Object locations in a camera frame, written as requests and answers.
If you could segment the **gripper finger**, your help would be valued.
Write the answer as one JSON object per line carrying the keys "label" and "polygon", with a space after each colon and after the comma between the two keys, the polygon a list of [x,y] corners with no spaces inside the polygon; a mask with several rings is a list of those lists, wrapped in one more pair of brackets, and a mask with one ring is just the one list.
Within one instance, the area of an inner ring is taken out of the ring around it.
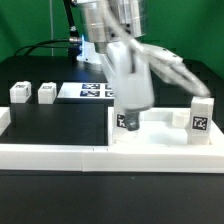
{"label": "gripper finger", "polygon": [[136,131],[139,129],[139,113],[128,113],[126,115],[126,127],[129,131]]}

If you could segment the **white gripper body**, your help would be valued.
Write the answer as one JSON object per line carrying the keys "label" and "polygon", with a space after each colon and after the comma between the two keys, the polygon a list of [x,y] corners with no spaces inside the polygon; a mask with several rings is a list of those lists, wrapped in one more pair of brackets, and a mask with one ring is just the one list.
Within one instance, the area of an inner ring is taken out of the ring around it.
{"label": "white gripper body", "polygon": [[123,42],[109,43],[100,55],[102,70],[115,98],[126,112],[140,112],[154,105],[151,73],[143,61]]}

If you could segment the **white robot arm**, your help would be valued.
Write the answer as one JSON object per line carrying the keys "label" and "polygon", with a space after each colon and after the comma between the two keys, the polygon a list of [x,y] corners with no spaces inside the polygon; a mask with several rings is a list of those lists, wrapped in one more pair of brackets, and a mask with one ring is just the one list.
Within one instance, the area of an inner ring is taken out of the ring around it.
{"label": "white robot arm", "polygon": [[129,131],[154,104],[149,63],[137,38],[143,35],[144,0],[77,0],[87,41],[95,45],[104,75],[125,114]]}

